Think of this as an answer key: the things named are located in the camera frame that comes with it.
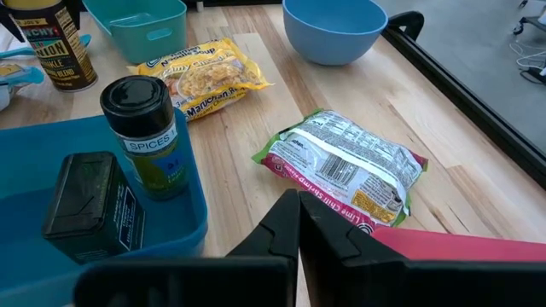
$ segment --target spice jar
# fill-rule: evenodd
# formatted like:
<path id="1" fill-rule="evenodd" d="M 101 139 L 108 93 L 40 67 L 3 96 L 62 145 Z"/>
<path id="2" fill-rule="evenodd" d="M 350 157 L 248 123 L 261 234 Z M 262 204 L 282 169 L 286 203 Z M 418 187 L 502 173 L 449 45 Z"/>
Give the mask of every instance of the spice jar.
<path id="1" fill-rule="evenodd" d="M 101 94 L 104 115 L 148 196 L 166 200 L 187 185 L 169 90 L 158 78 L 129 76 Z"/>

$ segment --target yellow noodle package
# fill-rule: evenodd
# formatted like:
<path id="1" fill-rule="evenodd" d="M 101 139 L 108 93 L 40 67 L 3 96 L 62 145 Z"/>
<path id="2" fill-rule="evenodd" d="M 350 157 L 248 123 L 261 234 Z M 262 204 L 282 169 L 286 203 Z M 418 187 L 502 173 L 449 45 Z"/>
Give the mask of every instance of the yellow noodle package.
<path id="1" fill-rule="evenodd" d="M 174 107 L 198 119 L 238 101 L 247 90 L 270 84 L 258 65 L 229 39 L 213 40 L 130 67 L 135 74 L 162 79 Z"/>

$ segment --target gray floor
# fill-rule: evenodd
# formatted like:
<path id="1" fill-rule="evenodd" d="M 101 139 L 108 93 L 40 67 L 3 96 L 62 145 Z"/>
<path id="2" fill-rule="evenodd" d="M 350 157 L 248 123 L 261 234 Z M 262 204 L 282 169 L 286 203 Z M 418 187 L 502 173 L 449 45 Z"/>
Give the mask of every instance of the gray floor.
<path id="1" fill-rule="evenodd" d="M 519 75 L 519 56 L 508 46 L 515 40 L 516 22 L 546 3 L 529 2 L 518 9 L 520 0 L 375 1 L 388 15 L 423 13 L 425 26 L 417 43 L 546 153 L 546 86 Z M 532 25 L 517 39 L 546 49 L 546 32 Z"/>

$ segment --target lime chili shrimp noodle package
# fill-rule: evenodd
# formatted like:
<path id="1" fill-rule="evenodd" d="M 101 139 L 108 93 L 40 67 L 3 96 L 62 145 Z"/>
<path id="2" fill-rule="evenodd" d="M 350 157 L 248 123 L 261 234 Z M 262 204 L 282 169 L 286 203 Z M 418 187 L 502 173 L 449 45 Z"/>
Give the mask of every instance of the lime chili shrimp noodle package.
<path id="1" fill-rule="evenodd" d="M 253 156 L 367 233 L 410 214 L 408 190 L 427 160 L 334 111 L 319 110 L 274 135 Z"/>
<path id="2" fill-rule="evenodd" d="M 258 65 L 229 39 L 213 40 L 133 67 L 169 88 L 174 107 L 198 119 L 270 85 Z"/>

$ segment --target wooden countertop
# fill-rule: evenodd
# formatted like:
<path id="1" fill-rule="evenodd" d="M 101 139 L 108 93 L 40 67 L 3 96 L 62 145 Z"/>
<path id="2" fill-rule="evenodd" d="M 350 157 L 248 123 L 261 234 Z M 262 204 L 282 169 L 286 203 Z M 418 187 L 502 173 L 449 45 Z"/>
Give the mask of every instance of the wooden countertop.
<path id="1" fill-rule="evenodd" d="M 231 37 L 276 84 L 189 124 L 209 207 L 206 255 L 231 250 L 295 187 L 250 157 L 317 107 L 430 159 L 410 192 L 413 216 L 401 227 L 546 242 L 546 193 L 383 38 L 349 66 L 320 67 L 290 46 L 279 5 L 206 8 L 188 13 L 188 22 L 190 45 Z M 0 129 L 101 113 L 101 91 L 128 74 L 127 63 L 87 14 L 81 32 L 93 35 L 98 83 L 73 94 L 48 78 L 30 85 L 0 112 Z M 0 50 L 17 47 L 2 28 Z M 25 59 L 14 61 L 39 66 Z M 300 290 L 299 305 L 308 305 L 303 284 Z"/>

